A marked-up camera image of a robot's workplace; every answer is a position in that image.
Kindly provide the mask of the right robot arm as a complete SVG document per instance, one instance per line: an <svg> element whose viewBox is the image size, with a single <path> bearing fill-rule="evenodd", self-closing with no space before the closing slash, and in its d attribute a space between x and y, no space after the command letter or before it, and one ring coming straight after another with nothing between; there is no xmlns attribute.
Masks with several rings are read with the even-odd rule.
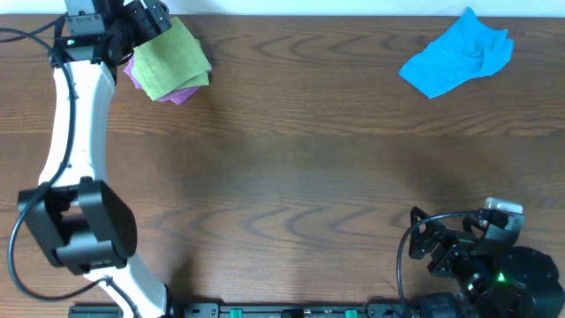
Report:
<svg viewBox="0 0 565 318"><path fill-rule="evenodd" d="M516 242L524 223L521 205L495 198L483 208L458 214L463 228L451 230L444 215L411 210L400 249L412 259L432 259L431 276L457 281L457 294L435 293L403 300L405 317L556 317L564 289L552 257Z"/></svg>

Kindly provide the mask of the green microfibre cloth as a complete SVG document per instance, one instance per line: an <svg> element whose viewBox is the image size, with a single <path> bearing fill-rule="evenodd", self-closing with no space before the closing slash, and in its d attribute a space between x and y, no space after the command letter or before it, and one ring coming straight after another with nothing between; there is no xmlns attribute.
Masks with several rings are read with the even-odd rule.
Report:
<svg viewBox="0 0 565 318"><path fill-rule="evenodd" d="M200 41L177 17L171 29L146 42L133 52L132 74L152 101L157 101L186 80L211 72Z"/></svg>

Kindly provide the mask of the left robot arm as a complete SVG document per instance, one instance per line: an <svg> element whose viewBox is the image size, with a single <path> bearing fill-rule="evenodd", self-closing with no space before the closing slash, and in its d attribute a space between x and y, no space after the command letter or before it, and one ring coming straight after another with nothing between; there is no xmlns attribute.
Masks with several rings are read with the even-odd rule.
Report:
<svg viewBox="0 0 565 318"><path fill-rule="evenodd" d="M16 225L28 228L53 267L107 292L120 317L173 314L166 285L136 253L134 215L109 187L105 164L117 69L170 26L158 0L66 3L47 45L56 82L48 159L37 187L18 197Z"/></svg>

